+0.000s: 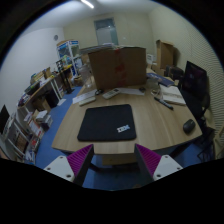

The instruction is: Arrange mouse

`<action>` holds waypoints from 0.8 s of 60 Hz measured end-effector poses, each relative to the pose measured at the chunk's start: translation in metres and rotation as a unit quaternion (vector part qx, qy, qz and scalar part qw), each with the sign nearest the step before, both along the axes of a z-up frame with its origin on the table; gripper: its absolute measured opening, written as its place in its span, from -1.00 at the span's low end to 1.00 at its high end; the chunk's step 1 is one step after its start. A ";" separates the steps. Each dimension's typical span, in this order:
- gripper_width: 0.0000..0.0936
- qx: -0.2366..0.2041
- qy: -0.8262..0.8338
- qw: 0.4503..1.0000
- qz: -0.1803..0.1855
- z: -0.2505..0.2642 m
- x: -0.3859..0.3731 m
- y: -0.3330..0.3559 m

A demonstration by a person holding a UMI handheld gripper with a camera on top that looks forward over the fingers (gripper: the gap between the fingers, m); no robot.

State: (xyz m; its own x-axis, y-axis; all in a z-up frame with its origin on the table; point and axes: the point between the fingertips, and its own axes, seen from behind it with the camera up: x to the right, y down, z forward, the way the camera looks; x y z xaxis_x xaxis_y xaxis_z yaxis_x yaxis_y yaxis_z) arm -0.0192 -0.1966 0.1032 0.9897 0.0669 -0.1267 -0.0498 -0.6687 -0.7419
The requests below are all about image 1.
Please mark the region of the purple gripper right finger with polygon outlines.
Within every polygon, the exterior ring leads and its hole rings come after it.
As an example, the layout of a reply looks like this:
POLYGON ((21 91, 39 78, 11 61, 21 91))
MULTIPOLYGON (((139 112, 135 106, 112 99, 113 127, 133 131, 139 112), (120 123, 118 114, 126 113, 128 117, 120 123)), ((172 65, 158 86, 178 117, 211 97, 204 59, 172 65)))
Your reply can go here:
POLYGON ((142 145, 136 144, 134 153, 141 176, 146 184, 160 180, 182 169, 182 166, 169 155, 159 155, 142 145))

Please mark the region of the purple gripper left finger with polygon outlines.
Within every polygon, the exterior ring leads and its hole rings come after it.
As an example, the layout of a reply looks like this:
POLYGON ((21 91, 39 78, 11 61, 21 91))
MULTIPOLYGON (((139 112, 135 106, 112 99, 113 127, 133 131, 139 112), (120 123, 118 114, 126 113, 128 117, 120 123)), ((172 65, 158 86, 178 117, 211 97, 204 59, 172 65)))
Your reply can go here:
POLYGON ((82 186, 93 155, 94 145, 90 144, 69 156, 58 156, 44 170, 82 186))

